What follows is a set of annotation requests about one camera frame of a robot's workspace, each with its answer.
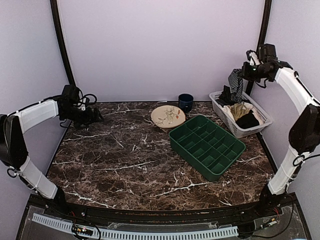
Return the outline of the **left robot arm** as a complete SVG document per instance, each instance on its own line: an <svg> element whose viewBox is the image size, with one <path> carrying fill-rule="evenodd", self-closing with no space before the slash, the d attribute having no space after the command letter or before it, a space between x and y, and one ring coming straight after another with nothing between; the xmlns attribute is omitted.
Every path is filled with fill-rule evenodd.
<svg viewBox="0 0 320 240"><path fill-rule="evenodd" d="M31 161L24 134L31 128L53 118L69 120L77 130L85 129L104 118L97 107L92 108L92 94L82 94L73 84L65 85L60 95L47 97L10 114L0 116L0 160L11 178L18 177L32 191L51 202L51 210L67 218L71 208L64 191L51 182Z"/></svg>

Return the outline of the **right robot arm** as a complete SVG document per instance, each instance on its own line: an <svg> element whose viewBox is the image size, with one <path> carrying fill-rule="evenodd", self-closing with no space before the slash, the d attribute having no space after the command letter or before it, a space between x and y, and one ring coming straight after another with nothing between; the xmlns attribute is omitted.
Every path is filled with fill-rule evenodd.
<svg viewBox="0 0 320 240"><path fill-rule="evenodd" d="M298 118L288 134L289 147L274 177L263 187L255 213L266 217L288 195L289 185L311 153L320 144L320 102L300 80L299 73L277 57L273 44L261 45L257 51L246 52L240 76L250 82L265 79L276 82L295 105Z"/></svg>

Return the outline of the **navy striped underwear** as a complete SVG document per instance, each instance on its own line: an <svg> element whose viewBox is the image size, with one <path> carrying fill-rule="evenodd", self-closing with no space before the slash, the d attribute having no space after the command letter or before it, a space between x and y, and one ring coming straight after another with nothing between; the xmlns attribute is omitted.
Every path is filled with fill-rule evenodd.
<svg viewBox="0 0 320 240"><path fill-rule="evenodd" d="M235 68L228 77L231 100L236 103L242 101L243 94L243 78L241 77L241 69Z"/></svg>

